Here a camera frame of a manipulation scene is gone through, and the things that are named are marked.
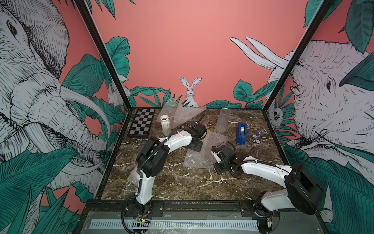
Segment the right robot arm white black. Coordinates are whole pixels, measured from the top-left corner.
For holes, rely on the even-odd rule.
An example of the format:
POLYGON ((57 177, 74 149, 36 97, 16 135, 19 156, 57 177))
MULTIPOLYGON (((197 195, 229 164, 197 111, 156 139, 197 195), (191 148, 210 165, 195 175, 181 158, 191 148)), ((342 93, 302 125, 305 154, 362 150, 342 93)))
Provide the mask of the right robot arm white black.
POLYGON ((258 160, 251 156, 237 156, 235 148, 224 143, 211 148, 217 174, 228 171, 235 178, 243 174, 259 176, 282 187, 281 190, 263 192, 250 204, 250 210, 258 217, 271 217, 279 209, 297 209, 313 215, 321 200, 323 189, 311 173, 301 164, 279 165, 258 160))

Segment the bubble wrap roll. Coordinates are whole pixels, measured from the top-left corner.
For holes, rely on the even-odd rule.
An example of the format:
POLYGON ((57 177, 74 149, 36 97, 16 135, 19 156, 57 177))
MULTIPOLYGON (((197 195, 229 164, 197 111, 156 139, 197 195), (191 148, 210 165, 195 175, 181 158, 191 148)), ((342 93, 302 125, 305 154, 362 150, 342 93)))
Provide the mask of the bubble wrap roll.
POLYGON ((228 128, 228 121, 230 117, 230 109, 222 108, 220 110, 219 118, 216 123, 215 131, 223 134, 228 128))

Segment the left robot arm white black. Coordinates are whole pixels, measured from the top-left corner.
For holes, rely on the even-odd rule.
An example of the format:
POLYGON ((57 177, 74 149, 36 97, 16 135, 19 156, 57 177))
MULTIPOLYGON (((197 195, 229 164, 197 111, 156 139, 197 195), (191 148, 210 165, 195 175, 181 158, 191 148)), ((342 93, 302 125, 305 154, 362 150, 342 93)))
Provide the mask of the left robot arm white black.
POLYGON ((169 153, 186 147, 200 152, 207 129, 201 124, 203 114, 192 126, 182 125, 171 130, 164 138, 150 137, 137 156, 136 173, 139 175, 134 203, 140 209, 150 205, 155 177, 163 170, 169 153))

